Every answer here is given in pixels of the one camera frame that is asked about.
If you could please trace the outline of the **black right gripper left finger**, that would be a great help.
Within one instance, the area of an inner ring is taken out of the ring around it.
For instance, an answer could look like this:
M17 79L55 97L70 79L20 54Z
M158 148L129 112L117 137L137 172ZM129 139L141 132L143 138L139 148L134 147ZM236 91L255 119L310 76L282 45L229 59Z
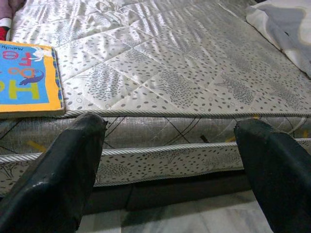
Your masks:
M23 173L0 203L3 233L73 233L92 192L107 122L77 117Z

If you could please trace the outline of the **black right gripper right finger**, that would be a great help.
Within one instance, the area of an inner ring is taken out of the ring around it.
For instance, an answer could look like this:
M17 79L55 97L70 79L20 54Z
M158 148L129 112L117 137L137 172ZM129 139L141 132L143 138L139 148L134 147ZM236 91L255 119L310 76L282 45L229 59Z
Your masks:
M275 233L311 231L311 156L289 134L258 119L234 134L253 193Z

